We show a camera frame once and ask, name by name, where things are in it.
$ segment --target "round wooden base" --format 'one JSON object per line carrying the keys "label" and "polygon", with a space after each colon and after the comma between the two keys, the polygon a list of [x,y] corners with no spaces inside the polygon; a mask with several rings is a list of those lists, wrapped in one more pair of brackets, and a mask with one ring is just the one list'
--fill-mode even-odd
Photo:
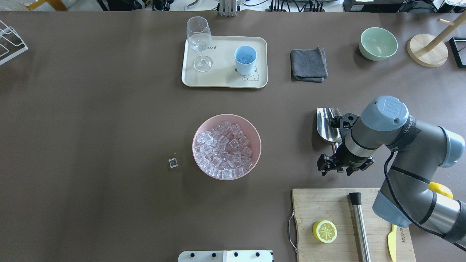
{"label": "round wooden base", "polygon": [[410,57],[425,67],[439,67],[443,65],[448,58],[448,49],[443,42],[440,42],[428,52],[425,49],[434,38],[435,36],[431,34],[413,36],[406,45]]}

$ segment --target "green bowl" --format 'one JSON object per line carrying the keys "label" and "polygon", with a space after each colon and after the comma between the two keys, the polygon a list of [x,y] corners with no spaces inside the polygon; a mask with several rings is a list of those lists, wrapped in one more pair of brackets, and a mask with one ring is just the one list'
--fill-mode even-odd
{"label": "green bowl", "polygon": [[368,28],[361,34],[359,51],[369,60],[381,61],[398,50],[395,36],[383,28]]}

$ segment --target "wine glass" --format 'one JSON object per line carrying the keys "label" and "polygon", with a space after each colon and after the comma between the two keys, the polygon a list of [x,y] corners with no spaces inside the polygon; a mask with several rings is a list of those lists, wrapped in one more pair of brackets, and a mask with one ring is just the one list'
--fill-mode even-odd
{"label": "wine glass", "polygon": [[207,72],[212,68],[212,58],[203,54],[212,42],[209,24],[204,17],[194,16],[186,24],[186,36],[189,46],[201,51],[201,56],[194,60],[194,68],[199,72]]}

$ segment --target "glass stem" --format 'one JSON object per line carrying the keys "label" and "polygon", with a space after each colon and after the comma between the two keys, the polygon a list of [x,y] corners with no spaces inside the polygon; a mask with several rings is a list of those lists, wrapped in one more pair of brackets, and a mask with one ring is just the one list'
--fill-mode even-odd
{"label": "glass stem", "polygon": [[201,64],[206,62],[206,60],[204,58],[204,52],[203,51],[201,51],[201,61],[200,62],[201,62]]}

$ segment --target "tabletop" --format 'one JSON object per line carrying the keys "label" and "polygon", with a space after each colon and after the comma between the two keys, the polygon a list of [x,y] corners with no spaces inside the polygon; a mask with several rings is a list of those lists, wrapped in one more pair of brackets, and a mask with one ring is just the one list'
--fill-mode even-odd
{"label": "tabletop", "polygon": [[[185,27],[195,15],[207,18],[213,35],[264,38],[267,85],[185,86]],[[316,131],[317,107],[359,115],[373,98],[391,95],[416,118],[466,137],[464,70],[451,52],[429,69],[406,51],[412,36],[445,28],[437,18],[457,16],[0,13],[29,47],[0,66],[0,261],[176,261],[183,250],[234,249],[273,250],[275,261],[295,261],[287,236],[291,190],[380,187],[389,155],[381,148],[366,171],[322,176],[316,161],[331,147]],[[361,55],[368,27],[395,35],[393,57]],[[465,34],[459,27],[451,36]],[[290,51],[317,46],[329,76],[295,81]],[[204,174],[191,150],[197,128],[222,113],[246,118],[262,139],[257,166],[233,181]],[[173,157],[179,166],[171,169]],[[460,159],[434,180],[465,200],[465,168]],[[464,260],[452,244],[410,230],[418,261]]]}

